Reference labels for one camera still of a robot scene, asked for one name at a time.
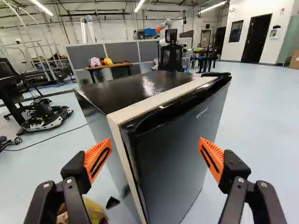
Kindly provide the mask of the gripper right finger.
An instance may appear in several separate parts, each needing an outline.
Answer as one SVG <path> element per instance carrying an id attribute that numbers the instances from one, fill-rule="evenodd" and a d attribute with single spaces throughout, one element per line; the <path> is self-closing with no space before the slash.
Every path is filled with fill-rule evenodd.
<path id="1" fill-rule="evenodd" d="M 227 195 L 220 224 L 239 224 L 245 204 L 249 205 L 256 224 L 287 222 L 273 185 L 263 180 L 250 182 L 251 169 L 232 150 L 222 150 L 201 137 L 199 154 L 221 192 Z"/>

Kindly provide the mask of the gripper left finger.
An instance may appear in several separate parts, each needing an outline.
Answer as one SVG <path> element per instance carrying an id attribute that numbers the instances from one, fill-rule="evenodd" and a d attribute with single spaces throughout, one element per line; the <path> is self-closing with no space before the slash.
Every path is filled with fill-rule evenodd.
<path id="1" fill-rule="evenodd" d="M 61 169 L 61 182 L 46 181 L 36 187 L 24 223 L 54 224 L 62 205 L 71 224 L 91 223 L 82 196 L 92 187 L 111 152 L 110 139 L 79 151 Z"/>

